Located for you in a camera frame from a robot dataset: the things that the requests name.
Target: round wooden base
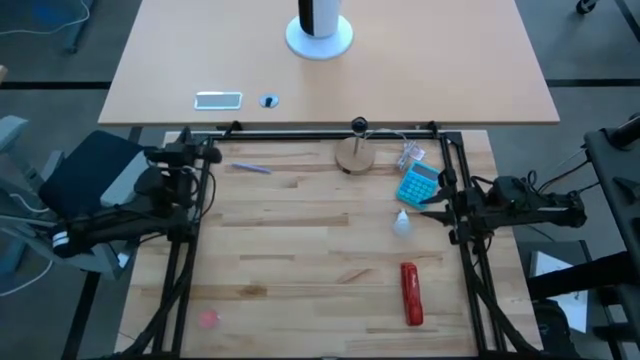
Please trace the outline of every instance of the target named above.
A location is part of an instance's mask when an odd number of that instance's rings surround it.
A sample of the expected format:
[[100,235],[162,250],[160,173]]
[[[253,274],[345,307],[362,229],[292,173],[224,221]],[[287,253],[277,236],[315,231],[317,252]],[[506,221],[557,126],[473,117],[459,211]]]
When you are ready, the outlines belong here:
[[346,174],[364,174],[373,166],[376,149],[368,141],[360,139],[358,151],[354,154],[356,137],[345,139],[336,145],[336,164]]

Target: calculator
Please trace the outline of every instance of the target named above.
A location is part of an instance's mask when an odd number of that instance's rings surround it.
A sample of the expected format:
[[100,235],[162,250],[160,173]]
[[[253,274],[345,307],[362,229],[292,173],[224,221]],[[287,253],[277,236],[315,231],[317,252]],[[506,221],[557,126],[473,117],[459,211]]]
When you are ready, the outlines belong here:
[[404,175],[396,197],[418,210],[426,209],[421,201],[429,199],[438,188],[439,171],[423,163],[414,161]]

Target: purple pen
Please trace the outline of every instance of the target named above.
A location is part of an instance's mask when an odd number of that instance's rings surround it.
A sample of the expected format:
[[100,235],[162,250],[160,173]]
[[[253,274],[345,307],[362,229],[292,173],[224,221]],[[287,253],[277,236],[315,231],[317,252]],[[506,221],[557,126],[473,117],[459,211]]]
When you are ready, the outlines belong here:
[[233,166],[235,168],[238,168],[238,169],[255,171],[255,172],[260,172],[260,173],[263,173],[263,174],[271,174],[271,170],[269,170],[267,168],[260,167],[260,166],[256,166],[256,165],[242,164],[242,163],[232,163],[231,166]]

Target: white paper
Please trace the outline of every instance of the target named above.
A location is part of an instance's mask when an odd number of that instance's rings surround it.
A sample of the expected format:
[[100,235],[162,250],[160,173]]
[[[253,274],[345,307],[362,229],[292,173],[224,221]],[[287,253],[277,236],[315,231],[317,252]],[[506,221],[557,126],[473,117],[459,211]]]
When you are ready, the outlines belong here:
[[[543,275],[570,267],[573,267],[573,265],[540,251],[533,253],[533,258],[531,259],[532,276]],[[560,308],[567,316],[570,328],[582,333],[587,332],[587,290],[558,295],[550,299],[558,302],[558,305],[560,305]]]

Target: pink object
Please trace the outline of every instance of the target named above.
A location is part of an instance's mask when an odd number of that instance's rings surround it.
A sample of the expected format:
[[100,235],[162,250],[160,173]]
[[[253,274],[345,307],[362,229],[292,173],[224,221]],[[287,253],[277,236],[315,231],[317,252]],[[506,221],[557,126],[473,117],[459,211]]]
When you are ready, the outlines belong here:
[[220,321],[220,315],[214,310],[205,311],[200,314],[200,327],[203,329],[214,328],[218,321]]

